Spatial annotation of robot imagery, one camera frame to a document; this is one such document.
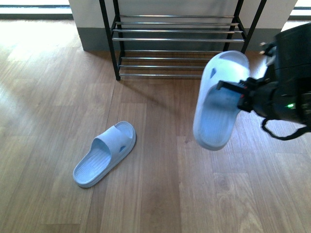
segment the metal rod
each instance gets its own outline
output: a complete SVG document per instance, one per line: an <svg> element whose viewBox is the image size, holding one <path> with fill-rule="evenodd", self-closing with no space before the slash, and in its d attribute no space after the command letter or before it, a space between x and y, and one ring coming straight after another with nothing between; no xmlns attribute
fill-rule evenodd
<svg viewBox="0 0 311 233"><path fill-rule="evenodd" d="M181 22L116 22L120 25L205 25L205 26L237 26L238 23L181 23Z"/></svg>
<svg viewBox="0 0 311 233"><path fill-rule="evenodd" d="M121 62L122 62L122 58L125 56L125 51L124 50L121 50L120 51L120 54L119 54L119 60L118 60L118 68L120 70L120 67L121 67Z"/></svg>
<svg viewBox="0 0 311 233"><path fill-rule="evenodd" d="M201 78L202 75L199 74L120 74L120 76L138 76L138 77L184 77L184 78Z"/></svg>
<svg viewBox="0 0 311 233"><path fill-rule="evenodd" d="M236 19L236 18L240 15L243 2L244 2L244 0L238 0L237 6L236 6L235 11L234 11L234 18L232 19L232 22L231 22L231 23L236 23L236 22L237 22L237 19ZM235 26L236 26L236 25L231 25L230 28L229 28L229 30L230 30L230 31L234 31L234 30L235 30ZM228 39L228 40L232 39L232 34L228 34L228 35L227 35L227 39ZM224 51L227 51L227 50L229 49L229 45L230 45L230 43L228 43L228 42L225 43Z"/></svg>
<svg viewBox="0 0 311 233"><path fill-rule="evenodd" d="M254 20L253 20L252 25L251 25L251 27L249 29L249 32L247 33L247 37L246 37L245 43L244 43L244 45L242 47L242 50L241 50L242 53L245 53L245 51L247 49L247 46L248 46L248 44L249 44L249 42L250 42L250 40L252 38L252 35L253 35L254 30L255 30L255 28L257 26L258 20L260 18L260 15L261 15L261 13L263 11L263 8L264 8L266 2L267 2L267 0L261 0L260 1L260 4L259 4L259 7L258 7L258 9L256 11Z"/></svg>
<svg viewBox="0 0 311 233"><path fill-rule="evenodd" d="M115 10L115 21L114 21L114 23L116 23L116 21L121 21L118 0L113 0L113 7L114 7L114 10ZM122 26L120 24L117 24L117 27L118 27L119 30L122 29ZM120 38L123 38L123 34L122 33L118 33L118 35L119 35ZM121 49L121 53L122 53L125 50L124 42L123 41L119 41L119 44L120 44L120 49Z"/></svg>
<svg viewBox="0 0 311 233"><path fill-rule="evenodd" d="M215 34L228 34L228 33L242 33L243 31L209 31L209 30L138 30L138 29L114 29L114 32L122 33L215 33Z"/></svg>
<svg viewBox="0 0 311 233"><path fill-rule="evenodd" d="M160 60L160 61L208 61L209 58L184 58L184 57L122 57L123 60Z"/></svg>
<svg viewBox="0 0 311 233"><path fill-rule="evenodd" d="M203 51L203 50L126 50L125 52L195 52L195 53L221 53L222 51Z"/></svg>
<svg viewBox="0 0 311 233"><path fill-rule="evenodd" d="M121 18L233 18L233 16L120 15Z"/></svg>
<svg viewBox="0 0 311 233"><path fill-rule="evenodd" d="M114 29L116 28L116 22L119 21L118 17L115 16L115 18L113 19L113 22L112 22L112 25L111 25L111 29L110 29L110 33L111 33L111 36L113 36L113 31Z"/></svg>
<svg viewBox="0 0 311 233"><path fill-rule="evenodd" d="M239 29L242 31L242 37L243 37L243 39L245 40L246 37L247 37L246 30L245 30L245 28L244 28L244 26L243 26L243 24L242 24L242 22L241 22L241 20L240 20L240 17L237 16L236 20L237 20L237 22L239 23L238 27L239 27Z"/></svg>
<svg viewBox="0 0 311 233"><path fill-rule="evenodd" d="M142 65L120 65L120 67L125 67L125 68L173 68L173 69L203 69L204 67L201 66L142 66Z"/></svg>
<svg viewBox="0 0 311 233"><path fill-rule="evenodd" d="M167 41L167 42L235 42L242 43L243 39L179 39L179 38L113 38L115 41Z"/></svg>
<svg viewBox="0 0 311 233"><path fill-rule="evenodd" d="M106 10L105 1L104 0L100 0L99 2L100 2L100 6L101 6L102 15L103 15L105 31L106 31L106 35L107 35L107 40L108 40L108 45L109 45L109 50L110 50L110 55L111 55L113 69L115 71L116 79L119 81L119 80L121 80L121 77L119 75L119 68L118 68L117 58L116 58L115 50L114 50L114 47L113 47L112 36L111 36L111 31L110 31L110 26L109 26L109 20L108 20L108 16L107 16L107 10Z"/></svg>

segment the gray baseboard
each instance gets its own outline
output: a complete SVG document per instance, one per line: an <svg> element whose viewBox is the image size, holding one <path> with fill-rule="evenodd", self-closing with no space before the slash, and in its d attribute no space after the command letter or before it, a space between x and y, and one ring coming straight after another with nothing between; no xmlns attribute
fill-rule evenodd
<svg viewBox="0 0 311 233"><path fill-rule="evenodd" d="M72 14L0 14L0 19L73 20Z"/></svg>
<svg viewBox="0 0 311 233"><path fill-rule="evenodd" d="M281 32L281 29L255 29L247 50L260 50L261 42L271 42L274 36ZM79 28L78 33L82 42L83 49L86 51L109 50L105 28ZM204 38L205 34L197 35L196 38ZM143 37L152 38L154 34L144 33ZM167 37L167 34L157 34L159 38ZM189 34L179 33L180 38L191 38ZM223 35L214 34L209 38L225 38ZM115 50L120 50L119 43L114 42ZM230 50L241 50L243 43L231 43ZM205 50L222 51L224 43L189 43L189 42L126 42L127 50Z"/></svg>

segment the white slipper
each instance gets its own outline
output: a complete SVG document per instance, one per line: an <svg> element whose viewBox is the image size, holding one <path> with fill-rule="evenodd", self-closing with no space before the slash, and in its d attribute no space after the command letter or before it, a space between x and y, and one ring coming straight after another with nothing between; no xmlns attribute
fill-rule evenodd
<svg viewBox="0 0 311 233"><path fill-rule="evenodd" d="M200 85L193 122L195 140L205 149L220 150L230 139L241 94L229 89L216 90L218 81L238 83L250 75L246 56L226 51L214 56L206 65Z"/></svg>
<svg viewBox="0 0 311 233"><path fill-rule="evenodd" d="M96 184L134 147L134 127L121 121L94 138L86 156L73 171L73 179L83 188Z"/></svg>

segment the white wall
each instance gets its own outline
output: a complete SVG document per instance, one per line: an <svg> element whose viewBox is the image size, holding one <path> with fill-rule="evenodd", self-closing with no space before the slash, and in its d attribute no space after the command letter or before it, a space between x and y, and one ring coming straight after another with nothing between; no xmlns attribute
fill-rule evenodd
<svg viewBox="0 0 311 233"><path fill-rule="evenodd" d="M69 0L78 28L103 28L99 0ZM105 0L110 22L112 0ZM232 0L119 0L121 14L233 15L237 1ZM249 28L260 0L244 0L240 18ZM296 0L267 0L257 28L281 29Z"/></svg>

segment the wooden floor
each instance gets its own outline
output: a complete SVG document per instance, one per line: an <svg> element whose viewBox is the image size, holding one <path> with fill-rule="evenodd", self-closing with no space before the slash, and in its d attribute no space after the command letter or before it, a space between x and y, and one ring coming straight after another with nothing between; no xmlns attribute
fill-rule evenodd
<svg viewBox="0 0 311 233"><path fill-rule="evenodd" d="M1 233L311 233L311 134L277 141L240 113L227 146L208 151L192 136L199 80L117 82L72 21L0 31ZM247 56L261 77L263 57ZM74 167L121 120L137 131L133 151L78 187Z"/></svg>

